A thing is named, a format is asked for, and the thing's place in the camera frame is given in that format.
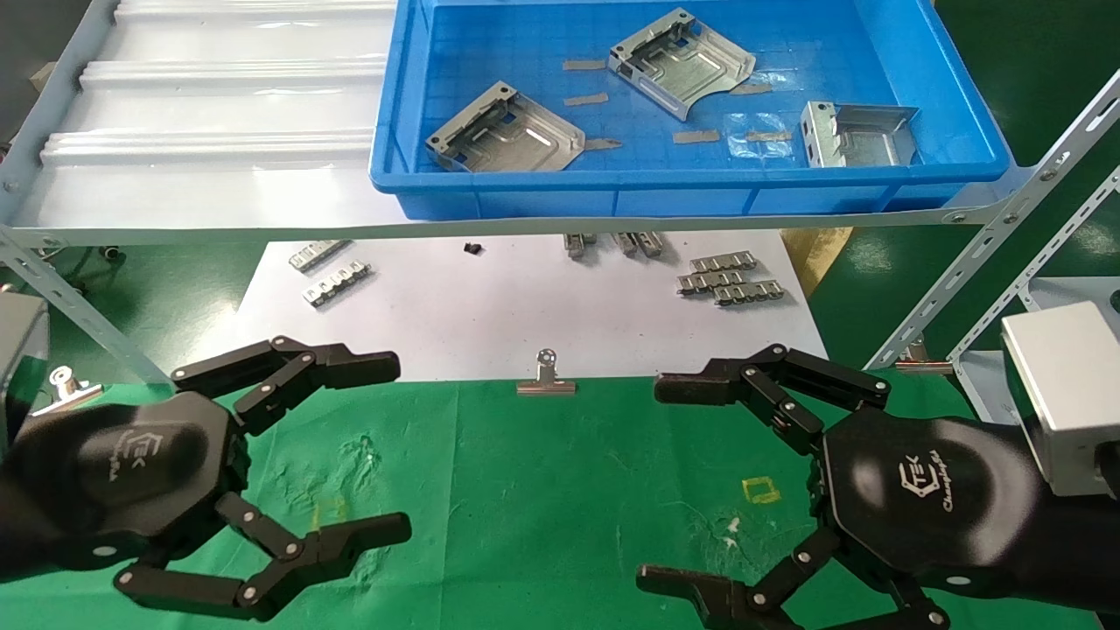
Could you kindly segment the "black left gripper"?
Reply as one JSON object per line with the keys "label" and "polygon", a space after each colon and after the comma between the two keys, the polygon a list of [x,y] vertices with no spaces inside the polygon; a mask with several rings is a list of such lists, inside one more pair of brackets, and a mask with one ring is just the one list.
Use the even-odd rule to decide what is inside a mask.
{"label": "black left gripper", "polygon": [[[395,352],[354,353],[276,336],[172,370],[158,404],[96,404],[32,418],[13,443],[13,571],[121,569],[138,606],[267,622],[305,589],[348,577],[360,555],[408,541],[404,512],[328,525],[301,538],[237,493],[249,448],[320,389],[395,382]],[[245,390],[233,417],[212,399]],[[269,556],[244,581],[167,569],[227,525]]]}

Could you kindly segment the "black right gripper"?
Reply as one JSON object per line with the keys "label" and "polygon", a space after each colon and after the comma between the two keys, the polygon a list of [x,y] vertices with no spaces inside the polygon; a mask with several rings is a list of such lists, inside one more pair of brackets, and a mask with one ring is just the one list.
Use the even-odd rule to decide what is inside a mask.
{"label": "black right gripper", "polygon": [[[795,392],[857,413],[825,430]],[[747,359],[713,358],[697,374],[657,374],[659,404],[743,404],[797,454],[820,453],[824,515],[840,535],[816,528],[757,584],[644,563],[637,587],[687,599],[704,629],[796,629],[788,597],[846,557],[853,571],[885,581],[897,609],[841,629],[948,629],[948,613],[920,584],[1007,595],[1019,546],[1053,497],[1023,430],[895,417],[879,411],[889,393],[876,376],[781,344]]]}

